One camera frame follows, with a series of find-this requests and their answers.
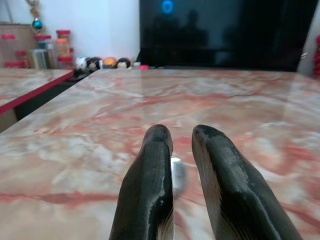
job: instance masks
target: black tv screen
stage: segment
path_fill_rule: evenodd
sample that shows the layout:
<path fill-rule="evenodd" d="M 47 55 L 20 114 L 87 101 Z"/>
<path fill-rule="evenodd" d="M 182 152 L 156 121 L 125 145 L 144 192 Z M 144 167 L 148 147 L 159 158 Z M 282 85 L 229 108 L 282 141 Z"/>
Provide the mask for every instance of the black tv screen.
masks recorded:
<path fill-rule="evenodd" d="M 295 71 L 318 0 L 140 0 L 140 60 Z"/>

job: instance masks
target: red table trim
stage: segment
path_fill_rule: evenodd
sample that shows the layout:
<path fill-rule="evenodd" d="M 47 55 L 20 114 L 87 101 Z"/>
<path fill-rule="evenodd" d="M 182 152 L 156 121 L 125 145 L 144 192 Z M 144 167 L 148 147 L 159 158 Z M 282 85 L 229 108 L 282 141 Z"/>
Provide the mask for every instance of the red table trim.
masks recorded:
<path fill-rule="evenodd" d="M 58 77 L 57 79 L 50 81 L 48 83 L 46 83 L 45 85 L 42 85 L 41 87 L 36 88 L 35 90 L 32 90 L 28 93 L 26 93 L 25 95 L 19 96 L 18 98 L 16 98 L 15 100 L 12 100 L 2 106 L 0 106 L 0 114 L 5 113 L 6 111 L 15 108 L 16 106 L 24 103 L 25 101 L 28 101 L 29 99 L 32 99 L 33 97 L 43 93 L 44 91 L 54 87 L 55 85 L 63 82 L 64 80 L 72 77 L 74 75 L 73 71 L 70 71 L 69 73 Z"/>

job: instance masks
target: orange ball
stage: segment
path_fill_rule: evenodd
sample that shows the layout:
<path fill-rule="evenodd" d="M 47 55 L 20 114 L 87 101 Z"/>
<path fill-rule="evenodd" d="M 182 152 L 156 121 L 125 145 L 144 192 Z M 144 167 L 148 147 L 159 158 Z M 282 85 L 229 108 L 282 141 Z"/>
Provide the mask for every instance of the orange ball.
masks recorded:
<path fill-rule="evenodd" d="M 117 59 L 115 59 L 114 57 L 107 57 L 103 60 L 103 64 L 114 66 L 117 64 Z"/>

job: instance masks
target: countertop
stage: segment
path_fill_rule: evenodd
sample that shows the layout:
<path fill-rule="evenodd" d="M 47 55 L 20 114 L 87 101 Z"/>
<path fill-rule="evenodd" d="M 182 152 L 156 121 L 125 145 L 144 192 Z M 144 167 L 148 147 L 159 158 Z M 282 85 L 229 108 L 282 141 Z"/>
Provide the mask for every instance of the countertop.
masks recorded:
<path fill-rule="evenodd" d="M 70 70 L 0 68 L 0 114 L 72 77 Z"/>
<path fill-rule="evenodd" d="M 320 83 L 295 73 L 100 70 L 0 134 L 0 239 L 108 239 L 122 179 L 163 124 L 187 186 L 175 239 L 214 239 L 193 127 L 225 132 L 303 239 L 320 238 Z"/>

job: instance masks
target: marble table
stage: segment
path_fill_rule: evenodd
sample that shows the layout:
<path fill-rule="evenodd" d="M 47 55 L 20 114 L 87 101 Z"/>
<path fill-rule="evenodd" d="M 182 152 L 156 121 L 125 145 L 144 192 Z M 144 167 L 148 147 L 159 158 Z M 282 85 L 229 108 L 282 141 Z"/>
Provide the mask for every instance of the marble table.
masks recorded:
<path fill-rule="evenodd" d="M 294 73 L 100 70 L 0 134 L 1 240 L 106 240 L 145 131 L 166 125 L 187 169 L 175 239 L 210 240 L 191 136 L 225 132 L 303 239 L 320 239 L 320 83 Z"/>
<path fill-rule="evenodd" d="M 0 68 L 0 114 L 72 77 L 70 70 Z"/>

